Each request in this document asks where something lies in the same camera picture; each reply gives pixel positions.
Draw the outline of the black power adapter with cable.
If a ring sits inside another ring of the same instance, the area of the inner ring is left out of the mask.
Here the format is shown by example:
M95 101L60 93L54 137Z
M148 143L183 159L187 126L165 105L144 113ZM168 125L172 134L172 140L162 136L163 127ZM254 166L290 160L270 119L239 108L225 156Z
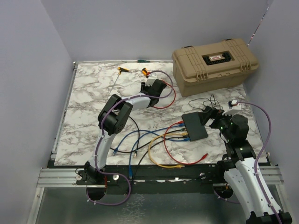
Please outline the black power adapter with cable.
M195 95L191 97L191 100L188 101L187 105L192 109L200 109L202 111L206 106L214 109L223 109L223 106L220 104L214 94L211 94L208 97Z

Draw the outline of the black network switch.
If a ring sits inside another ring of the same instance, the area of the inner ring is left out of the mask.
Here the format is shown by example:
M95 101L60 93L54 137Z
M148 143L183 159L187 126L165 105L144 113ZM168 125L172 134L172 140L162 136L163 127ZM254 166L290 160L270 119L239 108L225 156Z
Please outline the black network switch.
M202 125L202 115L200 112L192 112L182 115L186 131L190 141L197 141L208 137L205 126Z

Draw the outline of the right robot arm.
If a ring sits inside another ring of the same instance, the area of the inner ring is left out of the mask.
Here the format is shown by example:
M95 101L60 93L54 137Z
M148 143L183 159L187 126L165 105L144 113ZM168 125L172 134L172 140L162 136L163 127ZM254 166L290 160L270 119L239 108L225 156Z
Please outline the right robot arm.
M227 182L236 195L248 224L290 224L292 217L284 212L273 198L258 165L258 158L247 140L248 119L240 114L241 106L229 110L207 106L199 117L203 125L209 119L211 129L218 129L224 137L228 160L221 160L215 170L215 179Z

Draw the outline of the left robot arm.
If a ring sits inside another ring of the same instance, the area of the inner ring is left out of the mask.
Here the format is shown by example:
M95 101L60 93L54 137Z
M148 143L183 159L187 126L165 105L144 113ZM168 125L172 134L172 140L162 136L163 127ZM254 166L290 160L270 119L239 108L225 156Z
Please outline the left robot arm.
M92 157L85 163L87 179L98 184L103 180L102 169L107 164L107 155L116 135L120 133L132 111L155 106L167 84L160 80L142 82L141 91L129 97L112 95L98 115L99 136Z

